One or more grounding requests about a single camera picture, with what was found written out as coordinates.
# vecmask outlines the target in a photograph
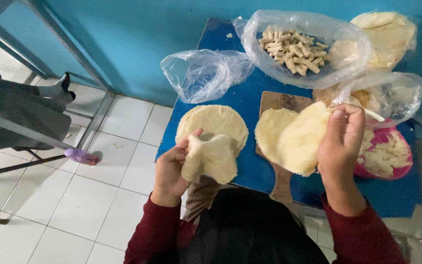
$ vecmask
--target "person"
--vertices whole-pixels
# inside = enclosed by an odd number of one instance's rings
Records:
[[[399,246],[354,182],[364,123],[362,108],[338,105],[317,151],[323,207],[337,254],[333,263],[404,264]],[[185,138],[158,159],[156,183],[128,243],[125,264],[328,263],[289,210],[267,194],[216,185],[207,192],[210,184],[200,186],[210,179],[205,176],[190,185],[180,176],[187,152]],[[180,220],[180,197],[189,186],[188,200],[211,197],[211,206],[203,202],[197,214],[187,200]]]

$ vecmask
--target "round dough sheet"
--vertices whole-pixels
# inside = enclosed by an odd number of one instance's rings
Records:
[[[188,111],[177,128],[175,142],[178,143],[197,128],[203,129],[202,141],[209,141],[215,135],[225,134],[232,139],[235,156],[245,146],[249,129],[234,109],[224,105],[199,105]]]
[[[255,140],[262,153],[272,162],[281,164],[281,157],[277,151],[278,137],[283,129],[290,124],[298,113],[288,109],[268,109],[255,127]]]

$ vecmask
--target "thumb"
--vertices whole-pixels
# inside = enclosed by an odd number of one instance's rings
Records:
[[[325,137],[334,143],[343,143],[343,133],[346,129],[346,117],[345,112],[340,109],[336,109],[331,114],[330,120],[328,120],[327,132]]]

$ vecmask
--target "flattened dough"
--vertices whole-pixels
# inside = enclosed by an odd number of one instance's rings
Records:
[[[298,113],[288,109],[268,109],[255,127],[255,139],[262,153],[272,162],[281,164],[281,158],[276,151],[278,137],[283,129],[291,123]]]
[[[331,109],[322,101],[309,105],[281,132],[278,153],[288,171],[308,177],[317,165],[317,149],[325,136]]]
[[[224,105],[199,105],[188,111],[179,122],[175,142],[178,143],[197,128],[203,129],[202,141],[215,135],[225,134],[231,138],[231,146],[237,157],[245,146],[249,129],[234,109]]]
[[[185,180],[191,182],[198,175],[208,175],[217,183],[226,184],[237,176],[237,163],[229,136],[219,134],[209,141],[201,141],[189,135],[188,140],[189,153],[181,171]]]

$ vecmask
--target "maroon sleeve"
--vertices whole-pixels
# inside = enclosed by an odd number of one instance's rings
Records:
[[[124,264],[143,263],[155,253],[177,247],[180,204],[164,207],[154,204],[149,198],[143,210],[143,218],[128,243]]]
[[[339,263],[406,264],[387,226],[368,203],[356,217],[335,212],[322,195],[324,209],[333,234],[334,251]]]

